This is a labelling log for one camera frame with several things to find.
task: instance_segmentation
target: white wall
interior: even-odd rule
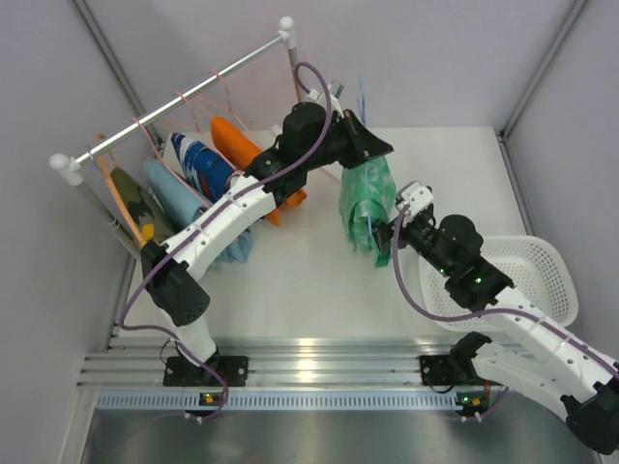
[[[539,233],[566,259],[575,327],[619,357],[619,2],[592,2],[512,136]]]
[[[358,77],[364,76],[372,126],[497,129],[571,3],[89,1],[149,109],[265,43],[279,19],[291,15],[301,58],[347,85],[344,101],[354,109]],[[286,70],[281,49],[230,77],[234,101],[253,129],[269,128],[294,102]],[[182,114],[187,120],[188,111]]]
[[[38,464],[57,458],[125,256],[48,159],[82,154],[131,113],[64,0],[7,2],[0,63],[0,462]],[[136,139],[117,154],[145,150]]]

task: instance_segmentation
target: white laundry basket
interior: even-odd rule
[[[537,237],[486,237],[482,255],[555,322],[564,327],[572,324],[578,314],[578,299],[568,268],[554,246]],[[429,312],[441,316],[470,313],[452,301],[445,290],[446,278],[425,259],[419,260],[419,268]],[[498,332],[484,319],[437,324],[456,332]]]

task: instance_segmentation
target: white table surface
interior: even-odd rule
[[[458,213],[470,217],[483,234],[525,233],[492,128],[372,131],[395,148],[388,160],[398,187],[413,180],[432,187],[438,221]],[[272,140],[267,131],[256,136],[265,146]],[[178,166],[171,144],[167,148],[165,158]],[[207,319],[212,336],[403,339],[449,333],[408,305],[392,265],[375,269],[372,256],[351,249],[339,218],[336,177],[314,171],[306,192],[300,207],[281,214],[281,228],[266,221],[252,227],[254,247],[247,264],[210,269],[201,279],[211,296]],[[408,288],[423,303],[418,257],[410,248],[400,253]],[[136,268],[130,293],[140,280]],[[146,293],[127,322],[164,324]]]

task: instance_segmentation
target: teal fabric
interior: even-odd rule
[[[354,169],[344,169],[339,192],[339,215],[353,249],[375,253],[374,265],[387,266],[391,248],[378,249],[371,229],[379,222],[388,223],[396,201],[396,184],[386,159],[373,159]]]
[[[179,181],[174,174],[158,161],[144,162],[144,173],[155,196],[161,203],[163,210],[176,228],[176,231],[183,230],[206,210],[204,203],[195,197],[188,190],[188,186]],[[198,194],[206,203],[212,203]],[[217,257],[215,264],[232,263],[239,261],[246,263],[253,247],[251,232],[246,230],[239,235],[228,247]]]

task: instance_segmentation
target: green plastic bag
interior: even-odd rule
[[[339,215],[353,249],[375,253],[374,265],[387,266],[391,248],[381,252],[371,230],[379,222],[389,223],[396,201],[396,184],[384,158],[373,159],[354,169],[344,169],[339,192]]]

